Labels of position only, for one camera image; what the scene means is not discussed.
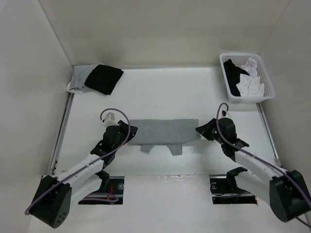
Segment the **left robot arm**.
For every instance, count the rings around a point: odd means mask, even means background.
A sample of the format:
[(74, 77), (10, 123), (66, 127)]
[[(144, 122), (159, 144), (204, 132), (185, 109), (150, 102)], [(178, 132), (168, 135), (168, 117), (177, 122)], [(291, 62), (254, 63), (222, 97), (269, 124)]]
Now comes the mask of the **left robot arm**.
[(58, 228), (68, 217), (72, 205), (96, 191), (105, 193), (109, 175), (104, 169), (114, 160), (116, 151), (133, 139), (138, 131), (123, 121), (108, 126), (90, 154), (73, 168), (56, 176), (47, 175), (38, 186), (27, 211), (51, 228)]

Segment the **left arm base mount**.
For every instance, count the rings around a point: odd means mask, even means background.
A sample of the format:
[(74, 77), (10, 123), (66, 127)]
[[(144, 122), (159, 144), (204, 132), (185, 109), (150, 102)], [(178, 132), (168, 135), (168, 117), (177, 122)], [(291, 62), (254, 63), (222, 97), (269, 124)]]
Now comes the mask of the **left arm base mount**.
[(112, 176), (102, 181), (100, 188), (78, 202), (79, 205), (122, 205), (124, 176)]

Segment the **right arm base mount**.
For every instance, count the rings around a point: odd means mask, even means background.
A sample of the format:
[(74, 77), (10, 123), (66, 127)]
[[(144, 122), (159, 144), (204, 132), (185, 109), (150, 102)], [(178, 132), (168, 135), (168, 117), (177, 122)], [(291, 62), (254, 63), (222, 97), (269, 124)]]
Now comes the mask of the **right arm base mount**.
[(240, 188), (230, 188), (225, 176), (210, 176), (213, 204), (257, 204), (257, 197)]

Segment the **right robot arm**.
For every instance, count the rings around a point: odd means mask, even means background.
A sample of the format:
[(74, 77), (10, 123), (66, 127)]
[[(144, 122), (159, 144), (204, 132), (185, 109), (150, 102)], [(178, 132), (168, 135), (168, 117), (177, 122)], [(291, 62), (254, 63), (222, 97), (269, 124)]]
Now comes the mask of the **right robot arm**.
[(213, 118), (196, 128), (209, 141), (217, 141), (223, 153), (239, 164), (227, 173), (226, 188), (231, 192), (239, 189), (250, 192), (265, 201), (274, 215), (288, 222), (311, 210), (311, 196), (302, 174), (287, 171), (264, 161), (246, 150), (249, 146), (239, 139), (233, 120)]

